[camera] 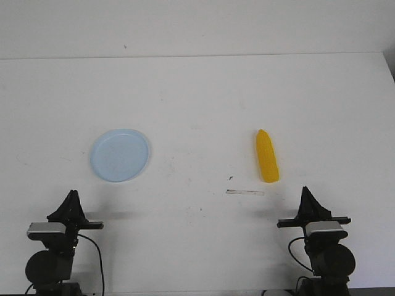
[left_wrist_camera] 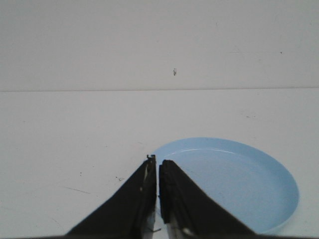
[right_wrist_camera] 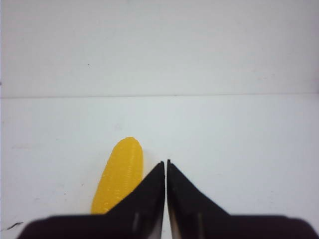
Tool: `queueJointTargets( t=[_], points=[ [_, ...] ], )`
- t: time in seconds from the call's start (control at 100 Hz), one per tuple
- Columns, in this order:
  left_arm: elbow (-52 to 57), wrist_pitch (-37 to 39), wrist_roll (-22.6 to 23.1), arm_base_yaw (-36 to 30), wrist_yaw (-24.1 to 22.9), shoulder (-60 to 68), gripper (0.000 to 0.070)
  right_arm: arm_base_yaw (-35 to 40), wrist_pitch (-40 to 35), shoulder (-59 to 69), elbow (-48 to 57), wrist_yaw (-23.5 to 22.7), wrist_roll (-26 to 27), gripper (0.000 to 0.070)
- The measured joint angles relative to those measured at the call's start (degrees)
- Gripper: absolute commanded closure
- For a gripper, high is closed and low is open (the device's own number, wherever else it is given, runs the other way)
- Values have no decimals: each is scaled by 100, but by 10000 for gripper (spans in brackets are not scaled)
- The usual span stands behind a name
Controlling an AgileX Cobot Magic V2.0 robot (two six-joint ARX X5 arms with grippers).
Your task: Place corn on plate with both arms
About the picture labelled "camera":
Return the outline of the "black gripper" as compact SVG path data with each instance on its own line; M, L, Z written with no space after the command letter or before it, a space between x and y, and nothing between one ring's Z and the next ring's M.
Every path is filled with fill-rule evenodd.
M74 218L70 218L67 217L67 215L72 207L71 203L73 199ZM77 190L71 190L61 205L47 216L47 219L49 222L59 222L65 225L65 239L68 242L74 242L81 230L102 230L104 228L104 223L102 221L90 222L86 219Z
M314 218L331 218L329 220L308 221L303 220L306 214ZM296 218L278 220L277 228L296 228L301 227L305 230L338 230L344 224L349 224L351 219L348 217L334 217L331 212L321 206L307 186L302 188L301 201Z

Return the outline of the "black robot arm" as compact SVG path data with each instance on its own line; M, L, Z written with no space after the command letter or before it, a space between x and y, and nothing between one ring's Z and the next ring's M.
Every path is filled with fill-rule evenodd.
M31 223L27 237L40 241L45 249L30 257L25 267L25 275L31 282L29 288L36 295L83 295L77 282L70 282L73 259L80 237L96 247L99 256L102 292L105 282L102 256L98 244L91 238L80 234L84 230L102 230L102 221L90 222L82 209L79 193L70 190L59 208L47 216L47 222Z
M343 226L349 224L347 216L333 216L331 211L320 205L308 187L304 186L297 215L293 219L278 220L278 228L300 227L303 236L288 243L291 257L312 277L299 276L292 295L349 295L349 276L356 268L356 259L340 240L348 236ZM291 250L296 241L304 242L304 250L310 266L298 260Z

